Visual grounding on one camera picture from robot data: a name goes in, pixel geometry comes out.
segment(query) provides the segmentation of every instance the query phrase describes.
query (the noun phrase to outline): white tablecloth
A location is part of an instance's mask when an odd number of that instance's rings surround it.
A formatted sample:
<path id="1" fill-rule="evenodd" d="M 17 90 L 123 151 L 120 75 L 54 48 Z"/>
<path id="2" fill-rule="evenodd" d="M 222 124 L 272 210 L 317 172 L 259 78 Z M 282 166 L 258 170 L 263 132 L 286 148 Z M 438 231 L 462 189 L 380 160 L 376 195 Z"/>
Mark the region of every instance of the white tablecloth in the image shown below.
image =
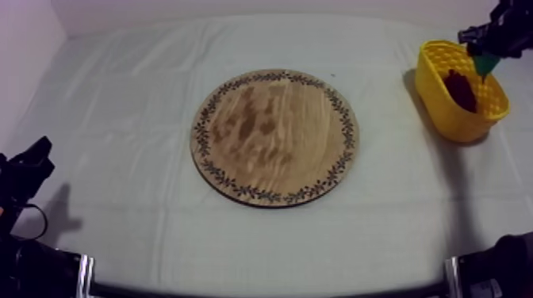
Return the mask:
<path id="1" fill-rule="evenodd" d="M 328 15 L 211 18 L 68 41 L 11 138 L 42 135 L 56 171 L 34 202 L 52 246 L 96 257 L 98 281 L 222 296 L 322 296 L 423 285 L 442 262 L 533 229 L 533 58 L 496 76 L 511 114 L 457 147 L 424 125 L 419 46 L 456 32 Z M 250 208 L 196 171 L 198 106 L 246 71 L 287 68 L 351 104 L 360 149 L 346 179 L 297 208 Z M 20 233 L 39 230 L 27 211 Z"/>

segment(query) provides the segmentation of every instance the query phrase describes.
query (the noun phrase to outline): yellow basket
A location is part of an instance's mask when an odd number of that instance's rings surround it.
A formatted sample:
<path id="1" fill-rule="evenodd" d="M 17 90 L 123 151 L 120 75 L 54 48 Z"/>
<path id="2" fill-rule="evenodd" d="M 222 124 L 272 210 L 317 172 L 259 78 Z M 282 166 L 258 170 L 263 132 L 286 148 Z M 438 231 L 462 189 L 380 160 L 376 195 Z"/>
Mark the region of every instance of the yellow basket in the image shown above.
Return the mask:
<path id="1" fill-rule="evenodd" d="M 468 78 L 476 96 L 477 113 L 461 108 L 451 98 L 443 82 L 450 69 Z M 484 136 L 509 113 L 509 100 L 496 79 L 490 74 L 483 84 L 466 49 L 449 41 L 432 40 L 422 44 L 415 84 L 437 130 L 456 142 L 470 142 Z"/>

